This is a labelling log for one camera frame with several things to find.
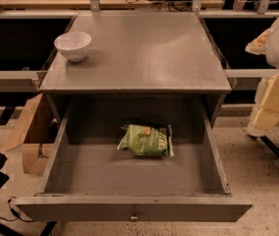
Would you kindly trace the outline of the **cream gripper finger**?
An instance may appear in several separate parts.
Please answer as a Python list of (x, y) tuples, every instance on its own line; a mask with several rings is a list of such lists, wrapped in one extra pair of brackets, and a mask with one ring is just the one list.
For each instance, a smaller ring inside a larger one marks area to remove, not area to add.
[(247, 133), (262, 137), (279, 123), (279, 74), (262, 79), (255, 94)]
[(270, 29), (266, 29), (246, 46), (245, 51), (253, 55), (265, 55), (269, 36)]

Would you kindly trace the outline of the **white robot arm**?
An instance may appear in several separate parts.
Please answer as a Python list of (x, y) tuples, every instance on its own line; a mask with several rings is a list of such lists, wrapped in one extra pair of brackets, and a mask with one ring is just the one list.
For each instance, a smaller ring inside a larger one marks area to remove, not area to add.
[[(279, 17), (269, 29), (246, 46), (246, 51), (264, 55), (266, 62), (279, 70)], [(254, 102), (247, 133), (262, 137), (279, 123), (279, 74), (259, 82)]]

